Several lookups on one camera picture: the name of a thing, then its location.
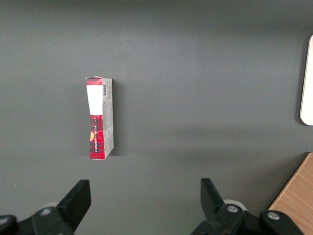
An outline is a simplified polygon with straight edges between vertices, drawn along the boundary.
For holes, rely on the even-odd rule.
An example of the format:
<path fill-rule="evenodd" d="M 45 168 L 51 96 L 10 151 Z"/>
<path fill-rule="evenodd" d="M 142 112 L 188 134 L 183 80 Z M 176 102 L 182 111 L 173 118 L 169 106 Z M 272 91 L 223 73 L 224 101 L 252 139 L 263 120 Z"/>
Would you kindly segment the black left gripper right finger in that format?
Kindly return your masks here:
<path fill-rule="evenodd" d="M 302 235 L 285 213 L 267 210 L 258 217 L 233 203 L 225 203 L 209 178 L 201 179 L 201 207 L 206 218 L 193 235 Z"/>

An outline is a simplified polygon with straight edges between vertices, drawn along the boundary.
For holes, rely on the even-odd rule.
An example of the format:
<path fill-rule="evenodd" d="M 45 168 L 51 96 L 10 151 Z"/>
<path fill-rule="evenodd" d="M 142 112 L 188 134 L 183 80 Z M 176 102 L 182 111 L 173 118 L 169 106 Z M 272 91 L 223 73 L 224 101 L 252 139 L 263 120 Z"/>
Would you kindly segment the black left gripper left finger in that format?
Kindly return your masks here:
<path fill-rule="evenodd" d="M 72 235 L 91 205 L 89 180 L 80 180 L 56 205 L 47 206 L 19 223 L 21 235 Z"/>

